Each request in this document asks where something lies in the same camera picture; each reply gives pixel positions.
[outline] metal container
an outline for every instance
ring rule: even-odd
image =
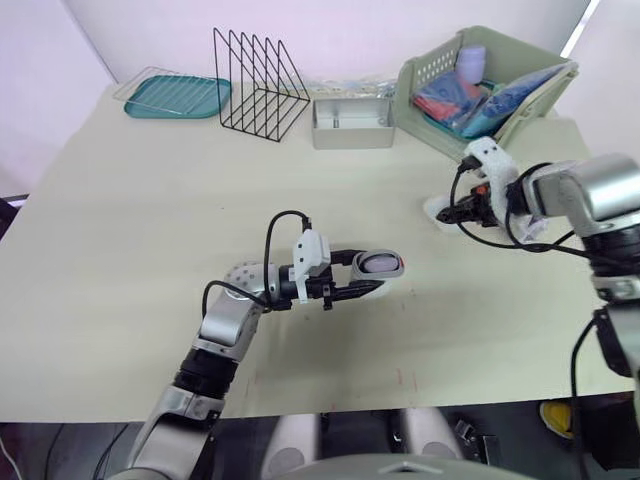
[[[388,148],[395,123],[388,98],[327,98],[313,102],[317,149]]]

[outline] teal tray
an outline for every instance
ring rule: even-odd
[[[138,86],[124,111],[134,118],[208,118],[220,113],[230,94],[231,84],[222,78],[155,75]]]

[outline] floor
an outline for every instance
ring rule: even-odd
[[[540,480],[575,478],[568,445],[547,431],[540,422],[536,402],[447,407],[450,422],[461,416],[473,422],[479,432],[498,436],[502,467]],[[325,457],[356,453],[389,452],[382,412],[335,413],[323,436]],[[258,478],[262,456],[276,418],[233,419],[222,422],[216,451],[214,479]],[[65,425],[49,464],[46,480],[91,479],[106,445],[124,424]],[[121,470],[141,424],[130,424],[115,443],[99,478]],[[59,425],[6,425],[2,437],[17,457],[24,480],[43,479],[45,460]],[[593,480],[640,479],[640,470],[605,472],[592,458],[588,466]],[[0,459],[0,479],[13,480]]]

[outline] black wire file organizer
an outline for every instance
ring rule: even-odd
[[[274,142],[282,140],[311,102],[309,92],[282,41],[213,29],[216,77],[232,84],[220,113],[223,127]],[[224,92],[218,88],[220,95]]]

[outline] green plastic basket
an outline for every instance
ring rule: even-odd
[[[438,75],[453,70],[460,48],[477,44],[484,45],[487,49],[484,77],[494,83],[509,83],[542,68],[567,64],[532,92],[493,136],[503,148],[527,123],[546,115],[569,82],[578,75],[578,65],[575,62],[481,26],[460,30],[455,37],[435,50],[405,62],[398,76],[394,98],[396,125],[456,162],[464,157],[464,149],[469,140],[427,122],[423,113],[412,105],[411,94]]]

